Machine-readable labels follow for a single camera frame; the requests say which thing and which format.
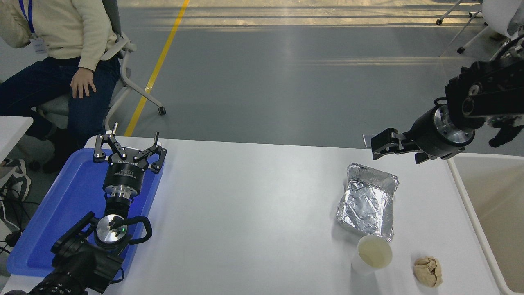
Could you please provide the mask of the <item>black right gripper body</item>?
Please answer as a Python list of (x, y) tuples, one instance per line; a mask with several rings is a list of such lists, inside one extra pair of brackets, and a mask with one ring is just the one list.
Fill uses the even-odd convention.
[(429, 159), (449, 159), (473, 142), (474, 129), (458, 127), (448, 109), (430, 109), (414, 122), (410, 138)]

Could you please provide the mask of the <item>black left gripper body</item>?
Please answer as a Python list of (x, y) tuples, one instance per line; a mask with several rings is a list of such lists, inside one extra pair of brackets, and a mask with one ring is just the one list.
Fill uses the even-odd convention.
[(135, 162), (133, 159), (141, 150), (125, 147), (126, 159), (121, 159), (119, 154), (113, 152), (108, 159), (108, 170), (103, 183), (105, 192), (112, 192), (117, 186), (129, 187), (133, 192), (141, 192), (145, 175), (148, 167), (146, 159)]

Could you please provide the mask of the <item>person's left hand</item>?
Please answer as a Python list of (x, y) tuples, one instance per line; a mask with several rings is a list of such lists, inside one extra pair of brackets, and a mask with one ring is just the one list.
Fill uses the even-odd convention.
[(83, 99), (97, 92), (93, 81), (94, 72), (88, 68), (78, 68), (71, 80), (72, 97)]

